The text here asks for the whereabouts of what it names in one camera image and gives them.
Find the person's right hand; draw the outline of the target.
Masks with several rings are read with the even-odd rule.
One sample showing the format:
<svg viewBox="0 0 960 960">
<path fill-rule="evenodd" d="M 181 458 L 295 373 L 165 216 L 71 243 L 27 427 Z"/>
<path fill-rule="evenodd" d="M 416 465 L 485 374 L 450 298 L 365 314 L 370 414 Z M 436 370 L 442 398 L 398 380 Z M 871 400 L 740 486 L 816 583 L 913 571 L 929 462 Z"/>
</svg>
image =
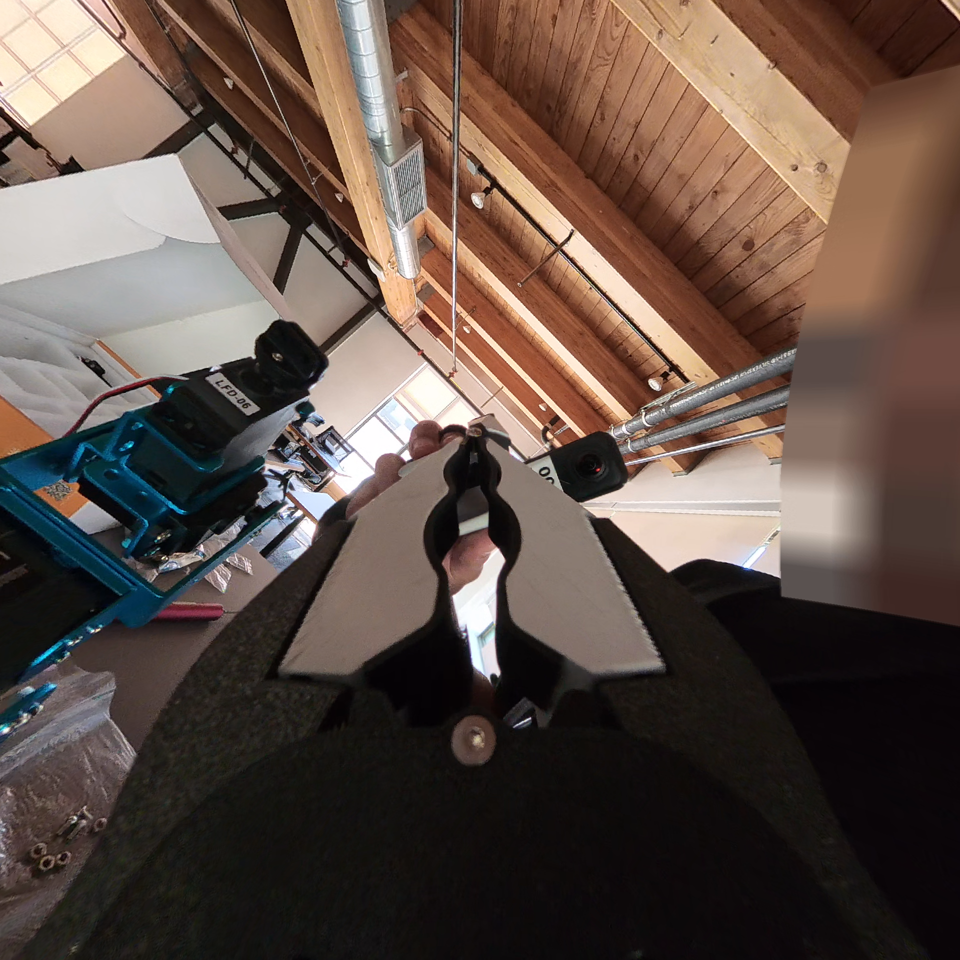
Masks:
<svg viewBox="0 0 960 960">
<path fill-rule="evenodd" d="M 452 424 L 441 427 L 436 421 L 418 422 L 408 442 L 409 463 L 426 458 L 443 447 L 458 443 L 464 436 L 465 427 Z M 407 464 L 400 454 L 387 453 L 380 456 L 374 474 L 359 486 L 345 510 L 345 518 L 351 520 L 362 508 L 394 486 L 401 479 L 401 469 Z M 462 535 L 444 557 L 442 565 L 447 573 L 450 593 L 459 594 L 482 574 L 486 562 L 497 551 L 486 530 Z"/>
</svg>

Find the orange white cardboard box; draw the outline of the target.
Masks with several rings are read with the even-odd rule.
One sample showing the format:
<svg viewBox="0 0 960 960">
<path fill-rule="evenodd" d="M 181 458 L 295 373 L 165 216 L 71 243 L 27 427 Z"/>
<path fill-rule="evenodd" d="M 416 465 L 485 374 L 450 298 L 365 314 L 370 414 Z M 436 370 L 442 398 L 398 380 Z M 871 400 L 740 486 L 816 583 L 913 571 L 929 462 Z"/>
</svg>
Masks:
<svg viewBox="0 0 960 960">
<path fill-rule="evenodd" d="M 284 297 L 166 155 L 1 194 L 2 456 L 103 392 L 253 355 Z"/>
</svg>

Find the large clear plastic bag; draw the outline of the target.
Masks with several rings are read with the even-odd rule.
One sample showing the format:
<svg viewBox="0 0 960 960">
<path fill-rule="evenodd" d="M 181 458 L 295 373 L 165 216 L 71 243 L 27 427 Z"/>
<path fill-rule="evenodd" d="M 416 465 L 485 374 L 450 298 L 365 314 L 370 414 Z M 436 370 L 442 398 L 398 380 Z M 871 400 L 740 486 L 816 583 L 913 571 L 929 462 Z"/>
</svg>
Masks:
<svg viewBox="0 0 960 960">
<path fill-rule="evenodd" d="M 61 664 L 36 683 L 55 690 L 37 717 L 2 744 L 1 756 L 1 957 L 15 958 L 37 933 L 83 870 L 97 842 L 80 841 L 77 866 L 34 875 L 27 853 L 50 838 L 71 812 L 87 806 L 110 815 L 137 753 L 111 706 L 115 678 L 82 669 L 63 674 Z"/>
</svg>

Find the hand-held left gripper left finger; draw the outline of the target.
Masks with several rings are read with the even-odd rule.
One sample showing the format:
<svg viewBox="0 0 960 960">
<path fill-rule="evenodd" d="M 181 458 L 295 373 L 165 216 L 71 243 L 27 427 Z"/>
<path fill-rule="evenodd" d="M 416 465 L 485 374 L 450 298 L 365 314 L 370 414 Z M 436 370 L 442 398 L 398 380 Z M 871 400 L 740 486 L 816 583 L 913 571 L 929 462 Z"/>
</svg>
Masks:
<svg viewBox="0 0 960 960">
<path fill-rule="evenodd" d="M 354 516 L 278 675 L 352 681 L 404 650 L 461 667 L 443 561 L 459 538 L 462 444 L 451 442 Z"/>
</svg>

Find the black servo motor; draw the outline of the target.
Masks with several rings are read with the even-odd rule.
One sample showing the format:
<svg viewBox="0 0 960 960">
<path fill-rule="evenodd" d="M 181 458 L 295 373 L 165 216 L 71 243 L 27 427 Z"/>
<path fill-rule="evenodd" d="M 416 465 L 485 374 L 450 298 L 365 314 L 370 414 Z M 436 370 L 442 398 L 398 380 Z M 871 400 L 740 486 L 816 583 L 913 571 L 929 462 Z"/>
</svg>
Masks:
<svg viewBox="0 0 960 960">
<path fill-rule="evenodd" d="M 310 390 L 328 367 L 305 330 L 277 319 L 257 337 L 252 357 L 189 372 L 147 419 L 179 452 L 228 476 L 264 457 L 312 410 Z"/>
</svg>

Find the glass block window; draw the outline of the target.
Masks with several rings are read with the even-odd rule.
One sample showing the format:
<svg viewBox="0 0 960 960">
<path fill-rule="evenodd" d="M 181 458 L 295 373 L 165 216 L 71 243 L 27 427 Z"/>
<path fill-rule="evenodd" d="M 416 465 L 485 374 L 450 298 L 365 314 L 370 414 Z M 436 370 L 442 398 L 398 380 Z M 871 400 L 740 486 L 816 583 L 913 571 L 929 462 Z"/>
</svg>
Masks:
<svg viewBox="0 0 960 960">
<path fill-rule="evenodd" d="M 1 3 L 1 102 L 30 127 L 120 61 L 124 29 L 87 2 Z"/>
</svg>

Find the silver screws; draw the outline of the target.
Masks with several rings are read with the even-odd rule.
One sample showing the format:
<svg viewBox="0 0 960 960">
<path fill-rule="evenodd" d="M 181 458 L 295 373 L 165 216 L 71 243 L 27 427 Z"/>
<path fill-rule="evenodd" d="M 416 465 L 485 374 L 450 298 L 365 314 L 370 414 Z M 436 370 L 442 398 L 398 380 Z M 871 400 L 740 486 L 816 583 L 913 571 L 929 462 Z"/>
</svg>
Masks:
<svg viewBox="0 0 960 960">
<path fill-rule="evenodd" d="M 80 864 L 84 855 L 74 850 L 81 841 L 99 838 L 110 822 L 84 805 L 71 812 L 50 838 L 34 842 L 27 852 L 27 864 L 35 876 L 45 876 Z"/>
</svg>

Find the pile of small parts bags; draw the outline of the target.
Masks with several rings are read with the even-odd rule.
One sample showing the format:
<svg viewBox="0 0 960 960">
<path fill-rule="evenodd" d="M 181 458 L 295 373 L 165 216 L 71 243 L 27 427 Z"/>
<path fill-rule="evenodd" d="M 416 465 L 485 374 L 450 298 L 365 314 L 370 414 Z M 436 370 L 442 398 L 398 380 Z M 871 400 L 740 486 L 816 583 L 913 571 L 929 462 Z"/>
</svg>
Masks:
<svg viewBox="0 0 960 960">
<path fill-rule="evenodd" d="M 126 563 L 146 581 L 153 582 L 158 576 L 173 573 L 177 570 L 186 570 L 195 567 L 201 562 L 209 560 L 215 554 L 228 546 L 246 527 L 244 521 L 237 521 L 221 534 L 210 534 L 199 545 L 174 553 L 160 553 L 144 560 L 127 558 Z M 254 569 L 250 560 L 239 552 L 225 557 L 221 563 L 207 571 L 203 578 L 206 582 L 224 594 L 227 591 L 234 571 L 253 574 Z"/>
</svg>

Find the thin metal ceiling pipe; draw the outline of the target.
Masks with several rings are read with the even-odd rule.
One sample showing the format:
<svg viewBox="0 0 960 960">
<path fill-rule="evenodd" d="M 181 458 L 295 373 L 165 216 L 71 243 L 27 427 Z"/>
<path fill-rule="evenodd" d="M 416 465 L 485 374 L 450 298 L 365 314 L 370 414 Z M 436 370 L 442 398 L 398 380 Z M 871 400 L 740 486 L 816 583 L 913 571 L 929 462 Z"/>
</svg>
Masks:
<svg viewBox="0 0 960 960">
<path fill-rule="evenodd" d="M 459 202 L 461 145 L 461 78 L 464 1 L 452 6 L 452 97 L 451 97 L 451 368 L 448 377 L 458 374 L 458 278 L 459 278 Z"/>
</svg>

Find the person's black clothing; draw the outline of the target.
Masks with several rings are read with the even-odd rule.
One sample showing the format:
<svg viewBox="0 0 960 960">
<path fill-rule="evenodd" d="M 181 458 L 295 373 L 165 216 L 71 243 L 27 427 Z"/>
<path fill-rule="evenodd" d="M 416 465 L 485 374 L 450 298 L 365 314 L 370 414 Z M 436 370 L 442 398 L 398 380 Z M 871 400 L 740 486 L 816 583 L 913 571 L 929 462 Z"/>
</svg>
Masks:
<svg viewBox="0 0 960 960">
<path fill-rule="evenodd" d="M 768 682 L 906 927 L 958 958 L 958 627 L 788 598 L 779 578 L 717 560 L 673 576 Z"/>
</svg>

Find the blue toy robot arm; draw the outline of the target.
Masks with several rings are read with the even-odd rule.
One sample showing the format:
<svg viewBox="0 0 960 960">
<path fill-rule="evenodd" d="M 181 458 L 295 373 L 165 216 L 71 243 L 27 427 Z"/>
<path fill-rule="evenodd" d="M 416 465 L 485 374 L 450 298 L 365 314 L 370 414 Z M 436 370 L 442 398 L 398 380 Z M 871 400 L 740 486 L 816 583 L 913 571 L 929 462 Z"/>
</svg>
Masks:
<svg viewBox="0 0 960 960">
<path fill-rule="evenodd" d="M 37 683 L 44 670 L 115 621 L 148 623 L 281 509 L 261 501 L 266 455 L 215 477 L 150 423 L 159 402 L 2 461 L 2 739 L 55 690 Z M 189 550 L 236 522 L 243 531 L 195 566 L 148 582 L 126 563 Z"/>
</svg>

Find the thin metal ceiling rail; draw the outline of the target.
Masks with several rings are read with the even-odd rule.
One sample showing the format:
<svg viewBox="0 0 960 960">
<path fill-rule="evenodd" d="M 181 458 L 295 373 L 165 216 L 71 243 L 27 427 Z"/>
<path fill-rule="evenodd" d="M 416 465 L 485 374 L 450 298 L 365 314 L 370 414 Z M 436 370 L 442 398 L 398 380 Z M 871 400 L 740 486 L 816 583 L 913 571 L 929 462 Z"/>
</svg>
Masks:
<svg viewBox="0 0 960 960">
<path fill-rule="evenodd" d="M 738 434 L 736 436 L 730 436 L 726 438 L 719 438 L 719 439 L 714 439 L 710 441 L 696 443 L 696 444 L 678 449 L 676 451 L 667 451 L 665 453 L 655 453 L 652 455 L 633 458 L 630 460 L 625 459 L 624 463 L 626 467 L 632 467 L 632 466 L 639 466 L 643 464 L 660 461 L 663 459 L 670 459 L 670 458 L 676 459 L 681 455 L 692 454 L 692 453 L 708 451 L 708 450 L 724 449 L 731 446 L 737 446 L 743 443 L 750 443 L 754 440 L 761 439 L 764 437 L 783 434 L 785 431 L 786 431 L 786 425 L 778 424 L 778 425 L 774 425 L 774 426 L 770 426 L 762 429 L 753 430 L 745 434 Z"/>
</svg>

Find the black light track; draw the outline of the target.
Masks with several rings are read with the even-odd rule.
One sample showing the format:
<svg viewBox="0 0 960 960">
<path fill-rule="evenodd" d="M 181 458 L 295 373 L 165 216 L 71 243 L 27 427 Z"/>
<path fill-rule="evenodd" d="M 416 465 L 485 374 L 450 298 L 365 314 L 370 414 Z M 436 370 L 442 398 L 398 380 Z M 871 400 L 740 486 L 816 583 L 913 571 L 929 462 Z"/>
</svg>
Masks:
<svg viewBox="0 0 960 960">
<path fill-rule="evenodd" d="M 573 272 L 595 293 L 600 300 L 612 310 L 617 317 L 625 323 L 628 328 L 641 340 L 641 342 L 647 347 L 647 349 L 654 354 L 654 356 L 660 361 L 660 363 L 665 366 L 666 373 L 669 376 L 674 376 L 678 378 L 681 383 L 684 385 L 692 383 L 690 378 L 688 378 L 684 372 L 677 366 L 672 359 L 664 353 L 654 342 L 647 336 L 646 333 L 642 331 L 639 325 L 634 321 L 634 319 L 620 307 L 620 305 L 612 299 L 607 292 L 599 286 L 594 279 L 577 263 L 577 261 L 567 252 L 567 246 L 570 243 L 570 240 L 575 234 L 575 230 L 571 229 L 568 236 L 561 241 L 555 241 L 554 238 L 536 221 L 531 214 L 523 207 L 515 197 L 509 193 L 500 183 L 500 181 L 483 165 L 479 160 L 473 161 L 470 160 L 468 165 L 475 166 L 476 169 L 474 173 L 488 183 L 489 190 L 498 192 L 506 200 L 506 202 L 518 213 L 522 219 L 539 235 L 541 239 L 549 242 L 553 251 L 546 256 L 546 261 L 550 261 L 552 258 L 559 256 L 566 265 L 573 270 Z"/>
</svg>

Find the silver ceiling duct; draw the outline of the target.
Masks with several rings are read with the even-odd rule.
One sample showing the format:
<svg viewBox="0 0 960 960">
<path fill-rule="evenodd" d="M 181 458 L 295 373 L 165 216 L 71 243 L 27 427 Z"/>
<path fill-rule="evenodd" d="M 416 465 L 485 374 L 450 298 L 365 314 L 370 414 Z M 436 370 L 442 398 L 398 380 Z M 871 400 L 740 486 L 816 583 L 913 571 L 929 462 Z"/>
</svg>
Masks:
<svg viewBox="0 0 960 960">
<path fill-rule="evenodd" d="M 427 207 L 426 165 L 422 139 L 402 125 L 386 7 L 382 1 L 338 1 L 337 10 L 396 268 L 413 282 L 421 271 L 415 221 Z"/>
</svg>

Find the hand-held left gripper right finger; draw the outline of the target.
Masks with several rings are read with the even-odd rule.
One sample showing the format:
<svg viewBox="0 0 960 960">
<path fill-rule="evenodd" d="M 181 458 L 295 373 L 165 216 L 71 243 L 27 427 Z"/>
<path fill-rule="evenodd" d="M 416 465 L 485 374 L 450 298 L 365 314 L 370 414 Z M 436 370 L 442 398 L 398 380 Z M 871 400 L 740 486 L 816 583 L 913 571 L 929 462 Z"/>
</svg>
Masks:
<svg viewBox="0 0 960 960">
<path fill-rule="evenodd" d="M 619 679 L 666 665 L 594 530 L 562 495 L 488 503 L 488 532 L 503 555 L 495 651 L 500 679 Z"/>
</svg>

